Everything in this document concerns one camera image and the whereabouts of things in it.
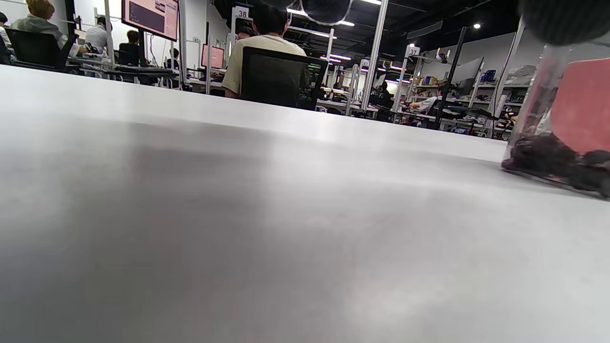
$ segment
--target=black blurry object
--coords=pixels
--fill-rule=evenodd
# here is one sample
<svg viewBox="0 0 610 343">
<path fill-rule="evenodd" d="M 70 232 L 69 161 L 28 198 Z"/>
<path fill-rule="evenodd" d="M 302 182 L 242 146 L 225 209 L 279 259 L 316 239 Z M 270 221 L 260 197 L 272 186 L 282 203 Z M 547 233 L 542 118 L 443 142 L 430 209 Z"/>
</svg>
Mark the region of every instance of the black blurry object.
<svg viewBox="0 0 610 343">
<path fill-rule="evenodd" d="M 608 0 L 521 0 L 520 9 L 528 30 L 552 45 L 583 43 L 610 31 Z"/>
<path fill-rule="evenodd" d="M 578 163 L 578 154 L 554 134 L 523 137 L 511 150 L 511 162 L 506 169 L 521 170 L 536 176 L 566 177 Z"/>
<path fill-rule="evenodd" d="M 261 2 L 265 5 L 285 9 L 286 7 L 292 5 L 295 0 L 261 0 Z"/>
<path fill-rule="evenodd" d="M 610 152 L 595 150 L 579 157 L 576 151 L 552 133 L 523 137 L 502 167 L 538 176 L 556 178 L 578 190 L 610 198 Z"/>
<path fill-rule="evenodd" d="M 309 18 L 320 24 L 336 24 L 350 11 L 352 0 L 301 0 Z"/>
</svg>

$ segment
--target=person sitting at desk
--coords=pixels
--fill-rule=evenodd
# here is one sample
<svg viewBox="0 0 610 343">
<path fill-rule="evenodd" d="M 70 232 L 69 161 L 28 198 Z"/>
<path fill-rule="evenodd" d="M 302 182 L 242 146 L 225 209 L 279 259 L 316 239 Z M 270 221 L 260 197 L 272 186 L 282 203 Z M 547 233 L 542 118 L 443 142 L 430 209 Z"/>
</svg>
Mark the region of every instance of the person sitting at desk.
<svg viewBox="0 0 610 343">
<path fill-rule="evenodd" d="M 90 44 L 97 50 L 96 53 L 101 54 L 104 51 L 104 48 L 108 47 L 106 38 L 106 17 L 101 15 L 97 19 L 97 25 L 87 30 L 85 44 Z"/>
<path fill-rule="evenodd" d="M 259 34 L 255 37 L 242 39 L 235 43 L 235 48 L 229 60 L 229 68 L 224 76 L 223 87 L 227 98 L 238 98 L 242 89 L 243 49 L 252 46 L 260 49 L 274 50 L 306 56 L 298 45 L 283 39 L 288 29 L 288 12 L 267 5 L 257 5 L 250 11 L 254 21 L 254 30 Z"/>
<path fill-rule="evenodd" d="M 180 62 L 178 61 L 178 57 L 180 57 L 180 51 L 178 51 L 178 49 L 174 48 L 174 50 L 171 51 L 171 55 L 172 58 L 167 59 L 164 63 L 165 68 L 167 69 L 171 69 L 171 60 L 174 60 L 174 69 L 175 70 L 180 70 Z"/>
<path fill-rule="evenodd" d="M 51 19 L 53 13 L 55 13 L 53 4 L 48 0 L 26 0 L 26 4 L 30 14 L 25 18 L 17 19 L 10 28 L 41 34 L 51 34 L 55 36 L 59 48 L 63 48 L 68 41 L 68 37 L 59 31 L 57 26 L 49 23 L 49 19 Z M 87 49 L 84 46 L 74 44 L 70 49 L 70 57 L 76 57 L 77 54 L 82 54 L 84 52 L 87 52 Z"/>
<path fill-rule="evenodd" d="M 419 103 L 410 103 L 409 107 L 414 110 L 418 110 L 419 112 L 427 113 L 434 102 L 441 99 L 443 97 L 443 86 L 440 85 L 436 90 L 436 96 L 432 96 L 424 101 L 420 101 Z"/>
<path fill-rule="evenodd" d="M 0 36 L 2 36 L 2 40 L 4 42 L 4 45 L 6 45 L 6 47 L 10 47 L 10 40 L 9 40 L 9 35 L 6 34 L 6 31 L 4 30 L 4 25 L 6 25 L 6 22 L 9 19 L 6 17 L 6 15 L 2 12 L 0 12 Z"/>
<path fill-rule="evenodd" d="M 140 66 L 140 34 L 137 31 L 127 31 L 129 43 L 121 43 L 118 46 L 119 62 L 124 65 Z"/>
</svg>

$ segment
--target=gray hoodie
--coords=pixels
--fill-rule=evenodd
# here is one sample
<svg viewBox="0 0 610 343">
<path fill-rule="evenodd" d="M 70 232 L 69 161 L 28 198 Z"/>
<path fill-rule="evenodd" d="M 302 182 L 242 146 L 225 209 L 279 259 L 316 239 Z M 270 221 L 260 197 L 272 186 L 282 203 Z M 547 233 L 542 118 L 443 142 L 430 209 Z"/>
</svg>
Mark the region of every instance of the gray hoodie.
<svg viewBox="0 0 610 343">
<path fill-rule="evenodd" d="M 21 31 L 36 32 L 39 34 L 51 34 L 55 36 L 57 45 L 59 45 L 60 49 L 63 48 L 64 44 L 68 41 L 68 37 L 59 31 L 57 26 L 49 23 L 49 21 L 46 19 L 32 14 L 28 14 L 25 18 L 15 20 L 15 22 L 11 24 L 10 28 Z M 73 45 L 70 49 L 70 56 L 75 57 L 78 53 L 78 49 L 78 45 Z"/>
</svg>

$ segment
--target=beige t-shirt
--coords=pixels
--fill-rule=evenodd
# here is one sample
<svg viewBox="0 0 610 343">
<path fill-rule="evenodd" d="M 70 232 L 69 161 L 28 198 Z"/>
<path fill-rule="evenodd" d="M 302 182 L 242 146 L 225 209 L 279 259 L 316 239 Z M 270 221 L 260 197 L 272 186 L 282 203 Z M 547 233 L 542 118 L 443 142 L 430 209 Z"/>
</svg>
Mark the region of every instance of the beige t-shirt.
<svg viewBox="0 0 610 343">
<path fill-rule="evenodd" d="M 229 59 L 229 67 L 223 80 L 223 87 L 230 89 L 237 94 L 240 94 L 242 90 L 243 48 L 245 46 L 306 56 L 305 51 L 299 48 L 298 45 L 290 43 L 281 37 L 260 35 L 237 41 L 231 58 Z"/>
</svg>

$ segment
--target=desk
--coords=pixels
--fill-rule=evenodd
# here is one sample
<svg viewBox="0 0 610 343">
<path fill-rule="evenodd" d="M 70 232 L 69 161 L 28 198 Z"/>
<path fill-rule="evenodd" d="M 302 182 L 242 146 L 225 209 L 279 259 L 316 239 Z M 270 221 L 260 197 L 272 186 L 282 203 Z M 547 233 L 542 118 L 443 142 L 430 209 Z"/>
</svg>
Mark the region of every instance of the desk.
<svg viewBox="0 0 610 343">
<path fill-rule="evenodd" d="M 338 103 L 337 101 L 320 100 L 320 99 L 318 99 L 318 105 L 319 106 L 333 107 L 333 108 L 336 108 L 338 110 L 342 110 L 343 113 L 345 113 L 345 108 L 347 106 L 347 103 Z M 360 106 L 357 105 L 357 104 L 353 104 L 353 105 L 350 106 L 350 108 L 355 109 L 355 110 L 359 110 Z M 375 107 L 368 106 L 367 107 L 367 111 L 370 111 L 370 112 L 379 112 L 379 109 L 376 109 Z"/>
<path fill-rule="evenodd" d="M 609 204 L 505 142 L 0 74 L 1 342 L 610 341 Z"/>
<path fill-rule="evenodd" d="M 193 91 L 195 93 L 204 93 L 206 91 L 206 82 L 205 81 L 201 81 L 201 80 L 197 80 L 197 79 L 187 79 L 186 83 L 193 86 Z M 224 90 L 222 82 L 212 81 L 210 83 L 210 88 Z"/>
</svg>

